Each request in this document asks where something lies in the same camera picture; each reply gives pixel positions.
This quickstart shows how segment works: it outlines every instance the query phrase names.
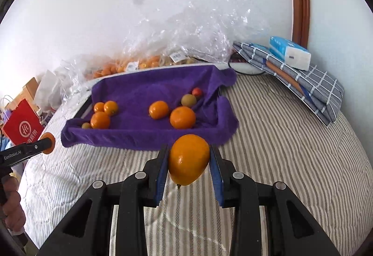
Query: clear plastic wrap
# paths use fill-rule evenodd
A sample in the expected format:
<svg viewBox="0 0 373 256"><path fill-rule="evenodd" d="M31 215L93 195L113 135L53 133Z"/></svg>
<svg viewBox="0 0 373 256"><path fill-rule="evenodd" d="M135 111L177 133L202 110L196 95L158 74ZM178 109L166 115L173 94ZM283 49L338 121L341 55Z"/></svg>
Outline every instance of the clear plastic wrap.
<svg viewBox="0 0 373 256"><path fill-rule="evenodd" d="M182 12L157 21L144 18L124 39L123 51L108 56L85 55L62 61L56 74L62 81L62 102L81 91L92 79L147 68L202 61L227 63L237 40L257 40L266 22L259 17L251 25L247 0L191 2Z"/></svg>
<svg viewBox="0 0 373 256"><path fill-rule="evenodd" d="M160 54L172 58L179 53L186 56L185 61L195 57L211 63L227 63L233 41L255 40L256 35L265 31L265 25L261 28L250 25L251 10L245 0L230 10L232 3L226 1L209 8L190 3L182 13L164 23L142 20L127 34L123 55L141 60Z"/></svg>

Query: orange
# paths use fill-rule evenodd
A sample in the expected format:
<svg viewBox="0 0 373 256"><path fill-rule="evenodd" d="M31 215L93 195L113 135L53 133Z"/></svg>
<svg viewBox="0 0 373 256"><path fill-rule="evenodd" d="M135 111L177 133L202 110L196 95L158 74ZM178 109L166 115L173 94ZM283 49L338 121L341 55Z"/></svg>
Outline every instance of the orange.
<svg viewBox="0 0 373 256"><path fill-rule="evenodd" d="M158 67L159 66L159 62L158 61L153 61L151 64L150 64L150 67Z"/></svg>
<svg viewBox="0 0 373 256"><path fill-rule="evenodd" d="M110 67L111 67L112 65L113 65L112 63L107 63L107 64L105 64L105 65L102 67L102 69L103 69L103 70L104 70L105 68L110 69Z"/></svg>
<svg viewBox="0 0 373 256"><path fill-rule="evenodd" d="M156 101L149 107L149 115L153 119L161 119L168 115L169 108L164 101Z"/></svg>
<svg viewBox="0 0 373 256"><path fill-rule="evenodd" d="M115 115L118 112L118 104L115 101L108 101L104 104L104 112L109 116Z"/></svg>
<svg viewBox="0 0 373 256"><path fill-rule="evenodd" d="M98 102L94 105L93 111L95 113L97 112L103 112L104 111L104 103L103 102Z"/></svg>
<svg viewBox="0 0 373 256"><path fill-rule="evenodd" d="M93 129L107 129L110 126L110 117L104 112L97 112L92 115L91 127Z"/></svg>
<svg viewBox="0 0 373 256"><path fill-rule="evenodd" d="M112 65L112 66L110 67L110 72L111 72L112 74L116 74L116 73L117 73L117 70L116 70L116 66L115 66L115 65Z"/></svg>
<svg viewBox="0 0 373 256"><path fill-rule="evenodd" d="M111 75L110 67L104 68L101 72L102 76L109 76Z"/></svg>
<svg viewBox="0 0 373 256"><path fill-rule="evenodd" d="M147 65L152 65L153 62L159 62L159 59L161 59L161 56L152 56L147 61Z"/></svg>
<svg viewBox="0 0 373 256"><path fill-rule="evenodd" d="M122 73L122 72L124 72L124 67L123 66L117 66L116 70L117 70L117 73Z"/></svg>
<svg viewBox="0 0 373 256"><path fill-rule="evenodd" d="M43 151L44 154L48 155L48 154L52 153L53 150L55 149L55 137L51 133L45 132L44 134L42 134L42 136L39 138L39 140L44 139L44 138L49 138L52 141L52 146Z"/></svg>
<svg viewBox="0 0 373 256"><path fill-rule="evenodd" d="M177 185L189 185L205 170L210 159L208 143L193 134L181 136L173 144L168 158L171 179Z"/></svg>
<svg viewBox="0 0 373 256"><path fill-rule="evenodd" d="M170 122L176 129L191 129L195 124L195 113L189 107L177 107L170 115Z"/></svg>
<svg viewBox="0 0 373 256"><path fill-rule="evenodd" d="M143 69L145 69L145 68L148 68L149 66L148 66L148 64L146 63L146 62L141 62L140 64L139 64L139 69L140 70L143 70Z"/></svg>
<svg viewBox="0 0 373 256"><path fill-rule="evenodd" d="M100 78L100 77L102 77L102 74L101 74L101 72L99 72L99 71L97 71L97 72L95 72L95 73L93 74L93 78L94 78L94 79L96 79L96 78Z"/></svg>

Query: person's finger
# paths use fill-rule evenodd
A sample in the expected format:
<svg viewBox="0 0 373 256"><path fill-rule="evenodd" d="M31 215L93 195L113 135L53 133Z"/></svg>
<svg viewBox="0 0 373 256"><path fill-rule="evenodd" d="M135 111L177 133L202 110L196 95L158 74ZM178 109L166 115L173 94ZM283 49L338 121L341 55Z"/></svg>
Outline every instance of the person's finger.
<svg viewBox="0 0 373 256"><path fill-rule="evenodd" d="M1 180L5 192L13 192L18 190L18 180L16 177L6 176Z"/></svg>
<svg viewBox="0 0 373 256"><path fill-rule="evenodd" d="M3 205L3 212L5 215L10 215L15 209L20 206L21 196L17 191L7 194L8 201Z"/></svg>
<svg viewBox="0 0 373 256"><path fill-rule="evenodd" d="M12 212L11 215L7 216L5 218L5 224L7 228L13 230L16 223L23 218L25 215L21 205L18 205L18 207Z"/></svg>
<svg viewBox="0 0 373 256"><path fill-rule="evenodd" d="M22 215L19 217L18 221L14 223L12 231L19 232L21 228L25 225L25 223L26 223L26 215L22 211Z"/></svg>

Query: screw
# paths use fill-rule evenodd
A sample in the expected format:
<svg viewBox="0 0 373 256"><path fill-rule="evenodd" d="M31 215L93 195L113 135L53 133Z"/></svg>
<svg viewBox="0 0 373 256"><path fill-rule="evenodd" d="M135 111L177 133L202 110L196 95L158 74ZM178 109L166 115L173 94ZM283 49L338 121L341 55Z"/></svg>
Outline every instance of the screw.
<svg viewBox="0 0 373 256"><path fill-rule="evenodd" d="M242 179L243 177L244 177L244 174L242 174L241 172L234 172L233 173L233 178Z"/></svg>
<svg viewBox="0 0 373 256"><path fill-rule="evenodd" d="M281 181L277 182L275 186L277 189L286 189L286 184Z"/></svg>
<svg viewBox="0 0 373 256"><path fill-rule="evenodd" d="M99 188L102 188L102 186L104 185L104 183L101 181L101 180L96 180L92 186L94 189L99 189Z"/></svg>
<svg viewBox="0 0 373 256"><path fill-rule="evenodd" d="M135 177L136 177L137 179L144 179L144 178L146 177L146 173L143 172L143 171L141 171L141 172L137 172L137 173L135 174Z"/></svg>

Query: bed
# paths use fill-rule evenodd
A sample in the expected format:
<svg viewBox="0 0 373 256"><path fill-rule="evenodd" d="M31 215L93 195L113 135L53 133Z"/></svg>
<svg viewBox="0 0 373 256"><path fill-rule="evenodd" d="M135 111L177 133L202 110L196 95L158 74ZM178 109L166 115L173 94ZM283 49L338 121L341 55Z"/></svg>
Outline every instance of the bed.
<svg viewBox="0 0 373 256"><path fill-rule="evenodd" d="M222 157L257 182L284 181L341 255L353 255L373 227L373 171L344 115L325 127L269 75L238 76L237 83L221 93L239 120L234 136L220 147ZM25 229L38 247L95 180L122 181L157 155L85 144L64 148L61 129L89 94L75 95L56 112L46 128L56 137L54 152L29 160L23 174L19 192ZM229 254L234 211L219 207L208 168L181 190L168 177L160 206L145 208L144 216L149 255ZM262 216L265 241L264 220Z"/></svg>

